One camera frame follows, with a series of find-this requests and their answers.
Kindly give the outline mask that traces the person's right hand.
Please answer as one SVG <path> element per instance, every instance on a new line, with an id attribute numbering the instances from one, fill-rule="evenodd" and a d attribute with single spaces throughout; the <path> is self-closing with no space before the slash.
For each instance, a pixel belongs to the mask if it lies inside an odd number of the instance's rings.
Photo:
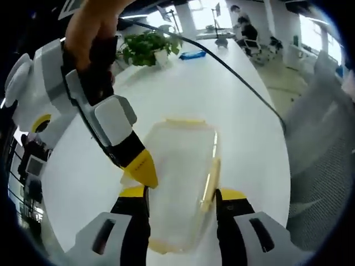
<path id="1" fill-rule="evenodd" d="M 65 47 L 74 57 L 75 67 L 90 65 L 89 53 L 95 38 L 115 36 L 118 16 L 131 1 L 84 1 L 70 19 L 65 33 Z"/>

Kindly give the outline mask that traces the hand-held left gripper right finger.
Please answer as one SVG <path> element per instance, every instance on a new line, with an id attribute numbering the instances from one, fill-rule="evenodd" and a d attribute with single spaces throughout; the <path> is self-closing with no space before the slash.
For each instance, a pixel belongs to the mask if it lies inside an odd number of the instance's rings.
<path id="1" fill-rule="evenodd" d="M 222 265 L 295 265 L 300 249 L 286 228 L 255 212 L 239 191 L 217 189 L 217 238 Z"/>

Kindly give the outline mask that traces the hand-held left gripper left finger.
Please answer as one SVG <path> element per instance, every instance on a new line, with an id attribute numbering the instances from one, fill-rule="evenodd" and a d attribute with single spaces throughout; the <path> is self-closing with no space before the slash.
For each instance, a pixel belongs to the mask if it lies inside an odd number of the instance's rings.
<path id="1" fill-rule="evenodd" d="M 65 265 L 146 265 L 150 232 L 148 187 L 125 188 L 76 234 Z"/>

